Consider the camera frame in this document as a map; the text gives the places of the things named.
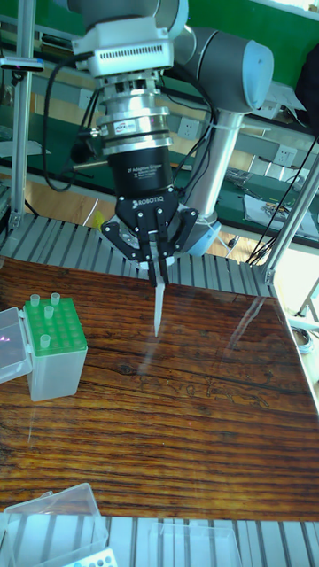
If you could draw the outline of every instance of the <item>white sticker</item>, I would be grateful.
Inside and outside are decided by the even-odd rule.
[[[116,136],[120,136],[121,134],[132,134],[136,131],[136,122],[134,120],[122,120],[121,122],[114,122],[114,132]]]

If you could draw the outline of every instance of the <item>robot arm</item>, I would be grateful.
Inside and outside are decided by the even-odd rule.
[[[147,262],[154,286],[159,276],[168,284],[168,259],[190,248],[198,215],[214,211],[244,113],[267,94],[272,54],[216,30],[185,27],[187,0],[55,1],[83,16],[87,33],[73,42],[74,53],[94,54],[78,67],[96,79],[105,105],[95,135],[113,171],[117,203],[102,231],[129,260]],[[218,116],[206,141],[210,166],[200,183],[195,171],[186,205],[173,185],[169,110],[156,105],[159,73],[174,62],[202,85]]]

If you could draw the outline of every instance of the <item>white pipette tip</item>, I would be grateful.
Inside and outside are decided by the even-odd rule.
[[[155,311],[154,311],[154,332],[155,337],[159,335],[161,314],[163,310],[163,298],[164,298],[165,284],[158,283],[155,288]]]

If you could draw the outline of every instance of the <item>window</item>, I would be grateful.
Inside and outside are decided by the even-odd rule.
[[[319,0],[253,0],[253,2],[306,18],[319,19]]]

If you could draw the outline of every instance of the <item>black cable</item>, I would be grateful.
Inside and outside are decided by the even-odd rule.
[[[174,171],[174,177],[173,177],[173,181],[175,182],[176,177],[178,176],[180,170],[182,169],[185,161],[190,157],[190,155],[195,152],[204,142],[207,136],[207,133],[209,132],[210,128],[212,127],[212,124],[215,122],[215,112],[214,112],[214,107],[213,107],[213,103],[210,99],[210,97],[207,95],[205,89],[202,87],[202,85],[200,84],[200,82],[198,81],[198,79],[196,79],[195,77],[193,77],[193,75],[191,73],[189,73],[188,71],[186,71],[186,69],[184,69],[182,66],[180,66],[178,63],[175,63],[174,69],[176,70],[176,74],[178,74],[183,80],[189,82],[195,89],[198,90],[198,92],[202,95],[202,97],[204,98],[204,100],[206,101],[206,103],[209,106],[209,110],[210,110],[210,120],[208,123],[208,126],[204,132],[204,134],[200,137],[200,139],[192,146],[192,148],[190,149],[190,151],[183,157],[182,161],[180,161],[180,163],[178,164],[176,170]]]
[[[205,149],[205,151],[204,151],[204,153],[203,153],[203,155],[202,155],[202,158],[201,158],[201,160],[200,160],[200,163],[199,163],[199,165],[198,165],[198,168],[197,168],[195,174],[191,177],[191,179],[188,181],[188,183],[185,185],[185,187],[183,187],[183,194],[184,194],[184,193],[188,190],[188,188],[190,187],[190,185],[194,182],[194,179],[196,179],[196,176],[198,175],[199,171],[201,170],[201,168],[202,168],[203,165],[204,165],[204,161],[205,161],[205,159],[206,159],[206,156],[208,156],[208,160],[207,160],[207,164],[206,164],[205,170],[204,170],[203,173],[199,176],[199,178],[196,179],[195,183],[193,184],[193,186],[192,186],[192,188],[191,188],[190,194],[188,195],[188,198],[191,196],[191,193],[193,192],[194,187],[197,185],[198,181],[205,175],[205,173],[206,173],[206,171],[207,171],[207,169],[208,169],[208,167],[209,167],[209,162],[210,162],[210,143],[211,143],[211,139],[212,139],[212,133],[211,133],[209,139],[207,140],[207,147],[206,147],[206,149]]]
[[[47,90],[46,90],[45,99],[44,99],[44,112],[43,112],[43,147],[42,147],[43,175],[44,175],[44,179],[48,183],[49,187],[51,187],[57,193],[61,193],[61,192],[64,192],[64,191],[67,191],[68,189],[70,189],[72,183],[74,182],[74,178],[75,178],[76,174],[73,175],[73,177],[72,177],[71,181],[68,183],[68,185],[66,187],[63,187],[62,189],[60,189],[59,187],[56,187],[51,182],[49,175],[48,175],[47,156],[46,156],[47,124],[48,124],[49,107],[50,107],[50,99],[51,99],[51,92],[52,92],[53,83],[55,81],[55,78],[56,78],[58,72],[60,71],[60,69],[62,67],[73,65],[74,63],[76,63],[78,61],[85,61],[86,59],[88,59],[89,57],[92,57],[93,55],[94,55],[94,53],[92,51],[89,51],[88,53],[81,53],[81,54],[78,54],[78,55],[73,55],[72,57],[69,57],[67,59],[64,59],[55,67],[55,69],[53,69],[51,76],[50,76],[50,79],[48,80]],[[92,95],[92,97],[89,101],[88,108],[87,108],[87,110],[84,114],[80,128],[82,128],[85,120],[87,119],[87,116],[89,114],[89,110],[91,108],[90,105],[93,104],[94,96],[95,96],[95,93],[93,93],[93,95]]]
[[[94,98],[94,101],[92,103],[92,108],[91,108],[91,112],[90,112],[90,115],[89,115],[88,128],[90,128],[90,125],[92,124],[94,112],[96,111],[96,108],[97,108],[97,101],[98,101],[99,93],[100,93],[100,89],[97,89],[95,91],[95,93],[93,93],[93,95],[95,94],[95,98]]]
[[[276,206],[276,209],[275,209],[274,213],[271,215],[270,221],[269,221],[267,227],[265,228],[265,230],[264,230],[264,232],[262,233],[262,235],[261,235],[261,237],[260,237],[258,243],[257,243],[256,246],[254,247],[254,249],[253,249],[251,255],[250,255],[249,258],[248,258],[248,260],[246,261],[247,264],[250,264],[250,263],[251,263],[251,260],[252,260],[252,259],[262,250],[262,248],[265,246],[265,245],[263,245],[263,246],[261,247],[261,249],[258,250],[258,247],[259,247],[261,241],[267,236],[268,229],[269,229],[269,227],[270,227],[272,221],[275,219],[277,211],[279,210],[279,208],[280,208],[281,205],[283,204],[283,202],[284,202],[284,200],[286,199],[286,197],[287,197],[289,191],[291,190],[293,184],[295,183],[296,179],[297,179],[298,176],[300,175],[300,171],[301,171],[301,169],[304,167],[304,165],[305,165],[305,163],[306,163],[306,161],[307,161],[307,159],[308,159],[308,157],[309,157],[311,151],[313,150],[313,148],[314,148],[314,146],[315,146],[316,141],[317,141],[317,138],[316,138],[316,139],[314,140],[314,142],[311,144],[309,150],[307,151],[307,155],[306,155],[306,157],[304,158],[304,160],[303,160],[303,162],[302,162],[300,168],[297,170],[297,173],[296,173],[296,175],[293,177],[292,182],[290,183],[290,185],[289,185],[287,191],[286,191],[285,194],[282,196],[282,198],[280,199],[280,202],[279,202],[278,205]]]
[[[31,213],[33,213],[35,216],[40,216],[39,213],[32,207],[32,205],[30,205],[30,203],[26,199],[25,203],[27,205],[27,208],[30,209]]]

